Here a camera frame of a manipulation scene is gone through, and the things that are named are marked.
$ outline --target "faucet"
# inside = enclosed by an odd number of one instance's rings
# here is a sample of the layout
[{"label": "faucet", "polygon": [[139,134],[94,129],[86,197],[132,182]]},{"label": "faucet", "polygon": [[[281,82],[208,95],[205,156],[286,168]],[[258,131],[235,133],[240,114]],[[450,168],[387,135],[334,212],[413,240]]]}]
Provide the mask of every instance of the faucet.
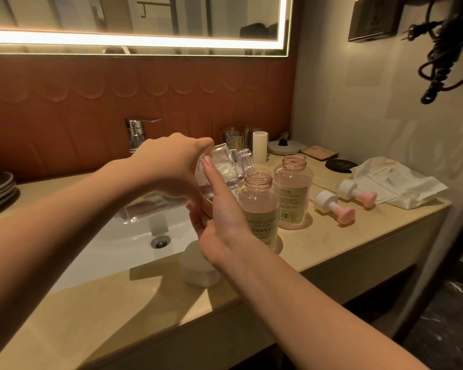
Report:
[{"label": "faucet", "polygon": [[146,134],[144,133],[144,128],[142,127],[142,122],[159,122],[161,118],[152,118],[152,119],[129,119],[125,118],[125,126],[127,127],[127,132],[129,133],[130,139],[130,153],[134,153],[137,148],[141,146],[143,142],[146,141]]}]

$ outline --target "fingernail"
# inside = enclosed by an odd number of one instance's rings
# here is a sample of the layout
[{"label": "fingernail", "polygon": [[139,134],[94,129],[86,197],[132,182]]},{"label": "fingernail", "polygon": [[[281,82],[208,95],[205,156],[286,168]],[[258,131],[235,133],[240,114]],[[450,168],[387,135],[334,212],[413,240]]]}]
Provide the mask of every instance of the fingernail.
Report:
[{"label": "fingernail", "polygon": [[205,163],[207,166],[212,166],[212,165],[213,165],[213,160],[211,159],[211,157],[205,156],[205,157],[204,157],[204,163]]}]

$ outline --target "clear plastic bottle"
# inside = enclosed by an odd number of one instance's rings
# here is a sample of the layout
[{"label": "clear plastic bottle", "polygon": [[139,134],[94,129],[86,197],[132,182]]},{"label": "clear plastic bottle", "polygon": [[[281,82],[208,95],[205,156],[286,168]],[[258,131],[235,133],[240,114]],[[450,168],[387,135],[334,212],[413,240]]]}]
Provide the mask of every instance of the clear plastic bottle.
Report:
[{"label": "clear plastic bottle", "polygon": [[[216,145],[211,152],[214,165],[218,168],[230,190],[240,187],[240,179],[254,172],[251,152],[248,149],[229,149],[226,144]],[[202,170],[202,159],[195,169],[195,178],[205,197],[213,196],[213,190]],[[185,198],[171,198],[152,192],[123,207],[115,218],[124,224],[133,224],[141,219],[161,212],[187,205]]]},{"label": "clear plastic bottle", "polygon": [[254,235],[270,249],[278,237],[279,193],[269,171],[259,169],[245,177],[238,202]]},{"label": "clear plastic bottle", "polygon": [[294,230],[302,228],[309,205],[313,171],[303,154],[286,155],[274,169],[273,180],[281,195],[278,225]]}]

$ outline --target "scalloped wall panel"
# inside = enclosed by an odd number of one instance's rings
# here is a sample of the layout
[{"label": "scalloped wall panel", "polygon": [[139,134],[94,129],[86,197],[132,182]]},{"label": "scalloped wall panel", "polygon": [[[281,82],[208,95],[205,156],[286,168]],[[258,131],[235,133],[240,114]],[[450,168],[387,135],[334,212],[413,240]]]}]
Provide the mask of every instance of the scalloped wall panel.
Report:
[{"label": "scalloped wall panel", "polygon": [[224,127],[249,124],[277,137],[290,127],[297,40],[294,23],[287,59],[1,56],[0,170],[38,180],[128,157],[126,117],[161,117],[151,138],[220,142]]}]

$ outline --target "mirror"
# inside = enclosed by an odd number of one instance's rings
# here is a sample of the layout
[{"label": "mirror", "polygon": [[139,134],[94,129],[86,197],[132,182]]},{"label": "mirror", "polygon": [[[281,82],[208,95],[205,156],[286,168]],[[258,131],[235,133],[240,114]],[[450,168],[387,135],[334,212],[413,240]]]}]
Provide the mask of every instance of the mirror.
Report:
[{"label": "mirror", "polygon": [[293,0],[0,0],[0,54],[288,56]]}]

